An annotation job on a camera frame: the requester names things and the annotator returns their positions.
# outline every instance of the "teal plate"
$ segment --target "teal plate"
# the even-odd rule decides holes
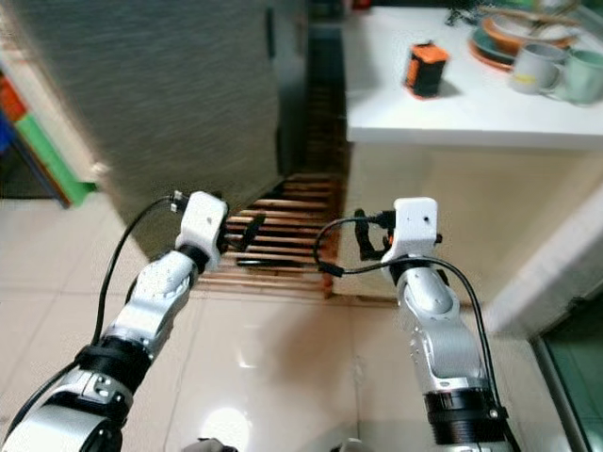
[[[480,49],[480,52],[483,52],[486,56],[490,57],[494,61],[504,64],[513,64],[515,61],[515,57],[510,54],[506,54],[498,50],[495,42],[490,38],[483,28],[478,27],[473,32],[472,40],[475,42],[475,45]]]

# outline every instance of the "orange object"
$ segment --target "orange object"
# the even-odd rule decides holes
[[[0,78],[0,107],[11,122],[20,120],[27,111],[21,99],[19,99],[19,95],[5,76]]]
[[[498,49],[502,52],[505,52],[509,55],[517,55],[521,46],[526,42],[526,40],[522,40],[521,38],[517,38],[515,36],[505,35],[498,31],[496,26],[494,25],[494,21],[491,17],[488,17],[482,22],[483,31],[492,38],[492,40],[497,45]],[[564,49],[565,47],[569,47],[576,41],[575,36],[570,36],[568,38],[563,38],[562,40],[552,40],[549,44],[552,44],[556,47],[560,47]]]
[[[436,97],[447,61],[446,50],[432,42],[414,45],[411,48],[404,85],[418,99]]]
[[[471,55],[481,61],[483,64],[487,64],[488,66],[506,72],[510,71],[513,68],[513,65],[511,64],[501,63],[500,61],[494,61],[493,59],[488,58],[488,56],[480,52],[480,49],[478,49],[478,46],[475,45],[475,42],[473,42],[472,40],[470,40],[468,44],[469,52],[471,53]]]
[[[446,50],[432,43],[414,45],[413,54],[428,64],[446,61],[448,59]]]

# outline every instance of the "cup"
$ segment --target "cup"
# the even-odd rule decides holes
[[[589,105],[603,97],[603,54],[571,50],[559,83],[547,93],[563,101]]]
[[[513,65],[511,87],[525,94],[554,89],[561,78],[564,50],[550,44],[528,43],[519,51]]]

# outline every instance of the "white mug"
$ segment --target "white mug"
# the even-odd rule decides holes
[[[513,65],[511,87],[525,94],[540,94],[554,89],[560,80],[564,50],[550,44],[527,43]]]

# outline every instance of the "tile floor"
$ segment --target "tile floor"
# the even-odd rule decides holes
[[[102,194],[68,211],[0,202],[0,434],[20,404],[89,339],[106,261],[122,232]],[[120,309],[146,259],[133,243],[109,290]],[[357,436],[379,451],[431,450],[405,313],[326,302],[191,294],[140,387],[124,451],[179,451],[201,435],[241,452],[326,452]],[[525,451],[569,450],[524,341],[492,341]]]

